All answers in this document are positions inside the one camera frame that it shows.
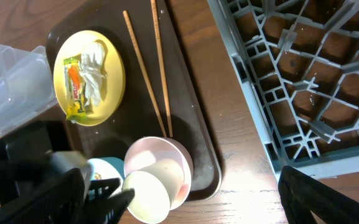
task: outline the snack wrapper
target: snack wrapper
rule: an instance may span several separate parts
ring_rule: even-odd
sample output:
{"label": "snack wrapper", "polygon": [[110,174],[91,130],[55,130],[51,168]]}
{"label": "snack wrapper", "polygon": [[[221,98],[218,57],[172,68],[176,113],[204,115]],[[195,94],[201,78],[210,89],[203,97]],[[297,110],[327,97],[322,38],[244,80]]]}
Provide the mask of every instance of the snack wrapper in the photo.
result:
{"label": "snack wrapper", "polygon": [[76,58],[68,58],[63,61],[66,93],[67,93],[67,115],[66,119],[79,121],[86,119],[83,89],[85,82],[80,76],[80,61]]}

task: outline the food package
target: food package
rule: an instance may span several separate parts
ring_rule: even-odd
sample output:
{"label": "food package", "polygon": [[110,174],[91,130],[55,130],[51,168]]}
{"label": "food package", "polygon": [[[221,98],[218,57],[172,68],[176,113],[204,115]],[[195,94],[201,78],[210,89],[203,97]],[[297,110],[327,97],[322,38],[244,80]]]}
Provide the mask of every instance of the food package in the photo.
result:
{"label": "food package", "polygon": [[98,106],[101,101],[100,89],[104,76],[101,68],[105,59],[105,49],[101,43],[93,42],[81,54],[80,75],[85,81],[85,106]]}
{"label": "food package", "polygon": [[79,63],[76,58],[68,58],[63,61],[67,94],[66,119],[72,121],[86,119],[83,95],[85,82],[80,76]]}

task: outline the gray dish rack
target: gray dish rack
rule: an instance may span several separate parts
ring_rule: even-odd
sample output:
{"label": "gray dish rack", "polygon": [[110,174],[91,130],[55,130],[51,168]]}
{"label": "gray dish rack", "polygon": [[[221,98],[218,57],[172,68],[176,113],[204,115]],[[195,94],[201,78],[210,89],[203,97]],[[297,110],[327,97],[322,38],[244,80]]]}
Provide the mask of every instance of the gray dish rack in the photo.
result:
{"label": "gray dish rack", "polygon": [[[335,12],[324,23],[313,21],[303,15],[310,1],[312,0],[289,0],[276,4],[275,1],[264,0],[259,5],[250,0],[208,0],[277,180],[282,167],[286,165],[293,166],[316,179],[359,172],[359,145],[342,144],[342,148],[339,150],[323,152],[317,144],[321,141],[329,145],[336,144],[341,141],[339,137],[341,134],[351,131],[357,133],[356,138],[359,138],[359,105],[344,100],[343,97],[338,97],[344,79],[350,75],[359,76],[359,60],[357,59],[359,44],[355,53],[350,56],[350,60],[344,64],[334,62],[331,58],[320,54],[330,34],[359,40],[359,31],[342,29],[343,25],[359,11],[359,1],[343,1],[337,6],[338,8],[334,8]],[[285,12],[287,8],[295,4],[302,6],[299,13]],[[252,15],[259,32],[249,40],[242,38],[236,25],[236,20],[246,14]],[[292,22],[288,29],[281,31],[280,38],[276,43],[267,40],[263,29],[267,19],[272,16]],[[324,33],[314,54],[292,48],[297,39],[297,32],[294,29],[298,24],[314,27]],[[278,61],[287,53],[306,58],[308,61],[299,80],[288,79],[278,69]],[[253,65],[253,61],[261,57],[269,57],[273,66],[271,72],[262,76],[257,74]],[[317,63],[339,69],[342,73],[329,91],[319,91],[319,84],[315,81],[315,77],[307,78],[313,64]],[[261,83],[271,76],[277,76],[277,86],[269,89],[263,88]],[[291,86],[293,91],[288,91],[286,86]],[[307,93],[323,99],[321,107],[313,118],[308,119],[296,112],[294,98],[298,93]],[[273,105],[280,102],[287,102],[289,113],[295,120],[296,131],[290,134],[280,133],[277,128],[277,119],[274,117],[275,110],[271,109]],[[340,104],[357,110],[357,118],[351,124],[332,127],[322,119],[323,114],[332,104]],[[295,148],[295,152],[289,153],[287,149],[290,147]]]}

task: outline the pink bowl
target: pink bowl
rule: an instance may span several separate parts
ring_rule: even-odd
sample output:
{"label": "pink bowl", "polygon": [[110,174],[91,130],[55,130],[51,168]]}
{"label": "pink bowl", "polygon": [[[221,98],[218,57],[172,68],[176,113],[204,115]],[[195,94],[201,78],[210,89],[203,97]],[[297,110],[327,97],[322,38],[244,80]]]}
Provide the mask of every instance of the pink bowl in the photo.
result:
{"label": "pink bowl", "polygon": [[190,192],[193,176],[193,162],[186,148],[170,138],[145,137],[137,140],[128,149],[124,160],[124,175],[147,167],[161,159],[176,161],[184,172],[184,184],[179,190],[171,210],[182,205]]}

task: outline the crumpled tissue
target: crumpled tissue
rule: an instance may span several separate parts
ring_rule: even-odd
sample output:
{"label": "crumpled tissue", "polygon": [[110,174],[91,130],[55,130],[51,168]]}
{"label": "crumpled tissue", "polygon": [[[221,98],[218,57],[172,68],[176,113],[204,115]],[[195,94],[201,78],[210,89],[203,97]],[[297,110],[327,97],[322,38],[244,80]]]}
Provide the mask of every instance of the crumpled tissue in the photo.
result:
{"label": "crumpled tissue", "polygon": [[101,43],[94,42],[81,53],[80,75],[85,81],[85,106],[91,103],[98,106],[101,101],[100,89],[105,78],[101,68],[105,59],[105,49]]}

